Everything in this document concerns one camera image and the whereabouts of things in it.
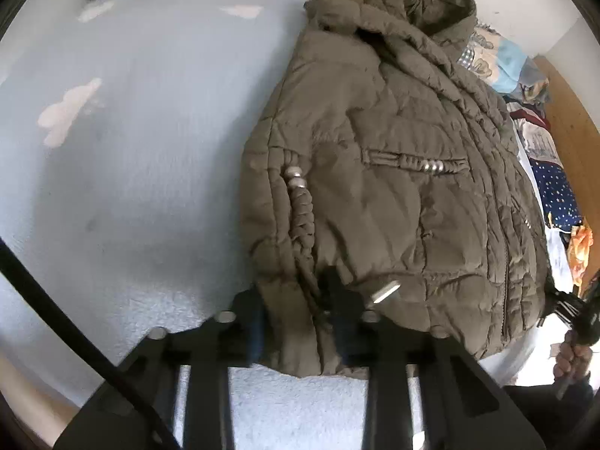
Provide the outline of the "person's right hand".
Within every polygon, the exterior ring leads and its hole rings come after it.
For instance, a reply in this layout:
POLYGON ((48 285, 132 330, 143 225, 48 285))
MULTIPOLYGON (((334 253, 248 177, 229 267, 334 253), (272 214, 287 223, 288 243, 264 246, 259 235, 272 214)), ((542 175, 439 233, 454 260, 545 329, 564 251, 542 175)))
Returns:
POLYGON ((555 357, 554 379, 561 379, 565 376, 572 376, 574 381, 586 379, 592 357, 591 347, 578 344, 574 332, 567 331, 555 357))

